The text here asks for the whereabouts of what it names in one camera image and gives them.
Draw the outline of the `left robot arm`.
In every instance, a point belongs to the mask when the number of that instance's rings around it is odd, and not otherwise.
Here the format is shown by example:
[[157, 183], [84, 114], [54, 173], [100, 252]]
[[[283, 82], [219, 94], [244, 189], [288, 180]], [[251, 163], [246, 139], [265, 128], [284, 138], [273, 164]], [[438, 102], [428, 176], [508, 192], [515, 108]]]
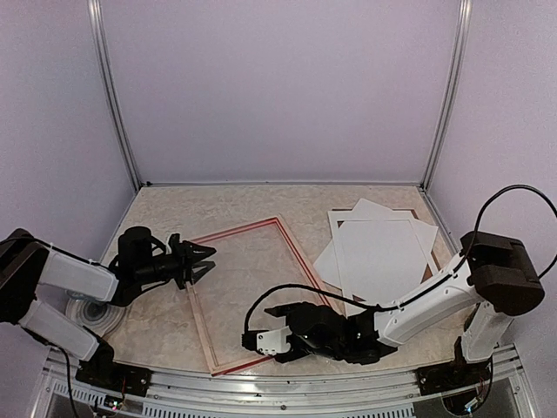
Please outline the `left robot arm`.
[[83, 259], [18, 228], [1, 243], [1, 321], [21, 327], [43, 344], [79, 361], [77, 379], [112, 390], [151, 372], [114, 361], [113, 348], [95, 331], [77, 324], [37, 297], [40, 286], [70, 291], [100, 305], [127, 307], [150, 290], [174, 281], [179, 289], [208, 273], [216, 249], [174, 233], [167, 242], [145, 226], [127, 229], [108, 266]]

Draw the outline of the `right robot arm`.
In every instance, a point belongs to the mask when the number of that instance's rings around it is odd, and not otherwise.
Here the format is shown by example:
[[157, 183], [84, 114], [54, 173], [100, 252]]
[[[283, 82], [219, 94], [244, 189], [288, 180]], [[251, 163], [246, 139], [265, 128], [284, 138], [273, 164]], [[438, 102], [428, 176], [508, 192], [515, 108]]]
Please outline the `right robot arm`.
[[414, 335], [461, 309], [475, 306], [455, 343], [446, 380], [462, 387], [485, 366], [513, 318], [533, 311], [545, 291], [524, 244], [491, 233], [469, 232], [466, 250], [400, 300], [344, 316], [325, 305], [295, 302], [266, 309], [284, 318], [277, 330], [258, 331], [255, 350], [285, 363], [309, 354], [350, 364], [379, 362]]

